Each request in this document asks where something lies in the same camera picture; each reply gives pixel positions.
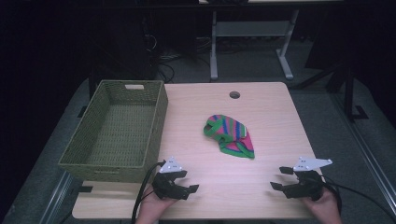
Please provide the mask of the white metal desk frame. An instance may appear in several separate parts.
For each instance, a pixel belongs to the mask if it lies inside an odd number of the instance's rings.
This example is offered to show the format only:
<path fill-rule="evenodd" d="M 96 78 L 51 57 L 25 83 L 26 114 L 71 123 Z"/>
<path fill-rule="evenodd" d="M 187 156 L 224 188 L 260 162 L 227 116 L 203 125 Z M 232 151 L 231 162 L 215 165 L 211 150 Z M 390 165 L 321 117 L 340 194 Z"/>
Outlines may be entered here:
<path fill-rule="evenodd" d="M 284 44 L 276 50 L 276 57 L 287 80 L 294 79 L 286 53 L 297 22 L 299 10 L 293 10 L 288 21 L 218 21 L 217 12 L 212 13 L 210 79 L 217 80 L 217 38 L 218 37 L 283 37 Z"/>

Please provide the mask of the black metal stand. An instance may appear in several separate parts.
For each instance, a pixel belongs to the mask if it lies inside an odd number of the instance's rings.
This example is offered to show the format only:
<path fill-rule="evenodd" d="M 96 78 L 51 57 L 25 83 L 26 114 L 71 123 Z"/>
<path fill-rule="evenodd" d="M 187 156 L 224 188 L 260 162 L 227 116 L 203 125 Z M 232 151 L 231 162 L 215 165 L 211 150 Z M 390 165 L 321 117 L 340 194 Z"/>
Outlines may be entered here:
<path fill-rule="evenodd" d="M 344 88 L 343 110 L 347 119 L 351 122 L 354 122 L 356 119 L 368 119 L 364 109 L 360 105 L 353 104 L 354 74 L 351 71 L 349 63 L 335 63 L 307 80 L 290 87 L 290 90 L 305 89 L 327 76 L 330 76 L 330 79 L 325 86 L 326 92 L 337 93 L 341 88 Z"/>

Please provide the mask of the person's left hand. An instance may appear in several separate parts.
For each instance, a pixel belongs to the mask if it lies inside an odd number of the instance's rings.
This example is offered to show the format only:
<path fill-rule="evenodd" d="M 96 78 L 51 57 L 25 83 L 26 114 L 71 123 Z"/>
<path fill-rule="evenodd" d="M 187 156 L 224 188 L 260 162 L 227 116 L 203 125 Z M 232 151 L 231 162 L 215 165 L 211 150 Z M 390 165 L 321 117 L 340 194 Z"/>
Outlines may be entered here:
<path fill-rule="evenodd" d="M 148 186 L 144 191 L 144 199 L 140 204 L 135 224 L 154 224 L 160 219 L 165 210 L 176 203 L 176 199 L 160 199 Z"/>

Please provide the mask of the green pink blue striped sock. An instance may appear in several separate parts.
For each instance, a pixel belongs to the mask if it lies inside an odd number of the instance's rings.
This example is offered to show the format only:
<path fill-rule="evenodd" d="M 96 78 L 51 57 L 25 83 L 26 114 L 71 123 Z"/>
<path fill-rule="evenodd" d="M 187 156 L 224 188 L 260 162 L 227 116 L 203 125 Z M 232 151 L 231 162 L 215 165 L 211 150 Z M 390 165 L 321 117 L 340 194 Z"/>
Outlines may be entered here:
<path fill-rule="evenodd" d="M 213 115 L 207 119 L 203 132 L 218 143 L 222 153 L 239 158 L 255 158 L 248 129 L 238 120 L 225 115 Z"/>

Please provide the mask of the person's right hand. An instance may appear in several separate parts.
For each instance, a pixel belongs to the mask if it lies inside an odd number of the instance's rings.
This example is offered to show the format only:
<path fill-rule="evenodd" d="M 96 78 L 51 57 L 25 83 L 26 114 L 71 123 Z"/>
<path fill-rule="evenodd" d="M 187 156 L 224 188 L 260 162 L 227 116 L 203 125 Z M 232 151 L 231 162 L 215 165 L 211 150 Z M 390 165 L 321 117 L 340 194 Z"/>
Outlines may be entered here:
<path fill-rule="evenodd" d="M 301 202 L 321 224 L 343 224 L 336 198 L 328 189 L 322 189 L 322 196 L 317 201 L 306 197 Z"/>

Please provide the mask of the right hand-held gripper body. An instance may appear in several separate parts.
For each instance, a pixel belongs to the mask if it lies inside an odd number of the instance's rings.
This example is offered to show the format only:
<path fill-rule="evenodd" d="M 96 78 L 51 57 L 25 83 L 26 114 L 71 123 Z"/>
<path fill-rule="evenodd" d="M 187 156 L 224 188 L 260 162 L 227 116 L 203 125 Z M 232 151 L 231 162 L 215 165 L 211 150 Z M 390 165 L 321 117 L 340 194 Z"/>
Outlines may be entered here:
<path fill-rule="evenodd" d="M 294 170 L 294 175 L 297 176 L 298 183 L 283 186 L 282 192 L 288 199 L 309 197 L 311 200 L 317 201 L 322 196 L 324 185 L 318 169 L 331 164 L 331 159 L 300 157 L 297 163 L 291 167 Z"/>

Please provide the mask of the grey metal floor rail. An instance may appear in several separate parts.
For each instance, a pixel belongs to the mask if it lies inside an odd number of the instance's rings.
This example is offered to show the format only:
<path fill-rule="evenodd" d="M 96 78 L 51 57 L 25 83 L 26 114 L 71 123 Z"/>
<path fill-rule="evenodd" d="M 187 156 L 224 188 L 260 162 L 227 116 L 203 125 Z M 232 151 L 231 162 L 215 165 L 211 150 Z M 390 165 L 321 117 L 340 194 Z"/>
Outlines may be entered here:
<path fill-rule="evenodd" d="M 53 224 L 55 222 L 72 181 L 73 177 L 69 173 L 62 172 L 57 185 L 50 195 L 49 202 L 40 218 L 39 224 Z"/>
<path fill-rule="evenodd" d="M 340 96 L 331 94 L 330 99 L 342 121 L 345 123 L 346 128 L 351 133 L 352 138 L 357 143 L 360 154 L 388 205 L 390 216 L 396 219 L 396 188 L 389 181 L 389 178 L 386 176 L 386 173 L 375 158 L 373 151 L 364 140 L 356 124 L 357 120 L 368 120 L 367 114 L 360 105 L 353 105 L 351 109 L 352 114 L 349 115 L 345 110 L 345 101 Z"/>

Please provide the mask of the green woven basket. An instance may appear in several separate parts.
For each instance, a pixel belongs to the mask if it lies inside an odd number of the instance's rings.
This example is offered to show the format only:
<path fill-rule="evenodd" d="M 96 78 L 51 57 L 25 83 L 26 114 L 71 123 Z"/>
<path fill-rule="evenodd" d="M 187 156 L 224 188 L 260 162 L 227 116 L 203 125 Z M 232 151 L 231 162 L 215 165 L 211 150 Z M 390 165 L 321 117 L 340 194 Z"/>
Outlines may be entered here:
<path fill-rule="evenodd" d="M 86 181 L 142 181 L 158 160 L 167 106 L 159 80 L 101 81 L 59 166 Z"/>

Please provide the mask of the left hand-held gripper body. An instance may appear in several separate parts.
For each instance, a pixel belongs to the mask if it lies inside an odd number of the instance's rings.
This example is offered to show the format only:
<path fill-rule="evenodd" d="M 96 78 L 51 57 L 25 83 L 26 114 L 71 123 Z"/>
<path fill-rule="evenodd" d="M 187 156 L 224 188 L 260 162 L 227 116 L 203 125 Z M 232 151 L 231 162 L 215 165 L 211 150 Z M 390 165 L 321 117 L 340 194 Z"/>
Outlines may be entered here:
<path fill-rule="evenodd" d="M 158 173 L 155 175 L 151 186 L 155 194 L 160 198 L 170 198 L 176 200 L 187 200 L 190 194 L 183 194 L 180 190 L 182 186 L 175 183 L 177 180 L 172 180 L 170 174 L 184 170 L 174 157 L 170 157 L 161 166 Z"/>

